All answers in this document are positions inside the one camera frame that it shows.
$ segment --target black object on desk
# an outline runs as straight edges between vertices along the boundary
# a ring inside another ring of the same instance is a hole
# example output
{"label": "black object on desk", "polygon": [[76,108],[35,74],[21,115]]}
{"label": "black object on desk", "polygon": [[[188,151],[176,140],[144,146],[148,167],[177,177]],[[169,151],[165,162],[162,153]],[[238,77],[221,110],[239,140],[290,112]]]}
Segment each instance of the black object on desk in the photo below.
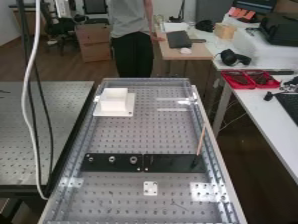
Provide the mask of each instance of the black object on desk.
{"label": "black object on desk", "polygon": [[192,48],[193,43],[185,31],[170,32],[166,34],[169,46],[174,48]]}
{"label": "black object on desk", "polygon": [[298,94],[277,94],[281,105],[298,126]]}
{"label": "black object on desk", "polygon": [[109,20],[106,18],[88,19],[84,24],[97,24],[97,23],[109,25]]}

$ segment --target white desk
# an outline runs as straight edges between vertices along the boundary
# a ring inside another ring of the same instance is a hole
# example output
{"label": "white desk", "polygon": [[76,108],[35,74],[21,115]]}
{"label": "white desk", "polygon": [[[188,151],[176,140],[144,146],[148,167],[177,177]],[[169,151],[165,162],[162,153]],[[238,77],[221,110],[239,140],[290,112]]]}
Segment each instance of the white desk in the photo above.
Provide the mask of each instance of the white desk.
{"label": "white desk", "polygon": [[[274,76],[279,81],[291,80],[293,77],[295,76]],[[298,184],[298,126],[277,98],[274,97],[270,102],[263,100],[267,91],[273,93],[281,92],[279,90],[269,89],[234,90],[226,83],[213,124],[213,131],[217,136],[233,93]]]}

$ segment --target cardboard box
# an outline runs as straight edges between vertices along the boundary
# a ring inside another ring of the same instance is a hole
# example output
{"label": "cardboard box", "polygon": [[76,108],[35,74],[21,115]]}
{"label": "cardboard box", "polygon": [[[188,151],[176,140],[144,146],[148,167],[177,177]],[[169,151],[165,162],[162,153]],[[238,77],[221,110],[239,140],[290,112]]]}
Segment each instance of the cardboard box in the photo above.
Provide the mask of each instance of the cardboard box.
{"label": "cardboard box", "polygon": [[109,43],[80,44],[84,62],[110,60]]}
{"label": "cardboard box", "polygon": [[216,24],[214,34],[225,40],[232,40],[234,37],[237,28],[234,26],[225,25],[222,23]]}
{"label": "cardboard box", "polygon": [[110,27],[105,24],[84,24],[76,27],[84,62],[110,60]]}

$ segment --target white cable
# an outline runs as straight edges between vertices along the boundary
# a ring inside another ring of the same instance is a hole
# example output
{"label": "white cable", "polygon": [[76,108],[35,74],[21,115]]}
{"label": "white cable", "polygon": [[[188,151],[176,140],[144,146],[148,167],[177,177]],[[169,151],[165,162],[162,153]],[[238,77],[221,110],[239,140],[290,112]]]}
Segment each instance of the white cable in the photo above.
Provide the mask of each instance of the white cable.
{"label": "white cable", "polygon": [[25,70],[23,94],[21,94],[21,110],[23,110],[24,120],[25,120],[28,129],[29,129],[31,140],[32,140],[32,145],[33,145],[37,191],[40,193],[40,197],[44,200],[48,200],[48,198],[44,196],[44,193],[41,191],[41,186],[40,186],[40,181],[41,180],[40,180],[39,160],[37,160],[36,139],[35,139],[33,128],[32,128],[31,121],[29,121],[28,114],[27,114],[28,83],[29,83],[29,79],[31,79],[31,71],[32,71],[32,66],[33,66],[33,63],[35,63],[35,58],[36,58],[36,53],[37,53],[37,48],[39,48],[39,41],[40,41],[40,0],[36,0],[35,43],[33,43],[33,48],[32,48],[32,52],[31,52],[31,58],[29,58],[29,62],[28,62],[27,70]]}
{"label": "white cable", "polygon": [[245,115],[246,115],[247,113],[243,113],[239,117],[237,117],[232,122],[229,122],[226,125],[225,125],[225,127],[220,130],[220,131],[222,131],[225,128],[228,128],[228,126],[230,125],[230,124],[233,124],[236,121],[238,121]]}

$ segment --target red box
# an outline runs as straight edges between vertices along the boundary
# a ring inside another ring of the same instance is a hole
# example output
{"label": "red box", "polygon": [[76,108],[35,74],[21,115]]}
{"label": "red box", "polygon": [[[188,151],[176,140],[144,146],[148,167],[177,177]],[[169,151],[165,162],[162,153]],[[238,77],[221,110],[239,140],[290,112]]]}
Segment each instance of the red box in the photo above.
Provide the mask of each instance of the red box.
{"label": "red box", "polygon": [[255,83],[257,88],[259,89],[275,89],[279,88],[281,82],[278,82],[271,75],[262,70],[250,70],[245,71],[245,74]]}
{"label": "red box", "polygon": [[243,71],[226,70],[221,72],[221,75],[233,89],[255,89],[255,83]]}

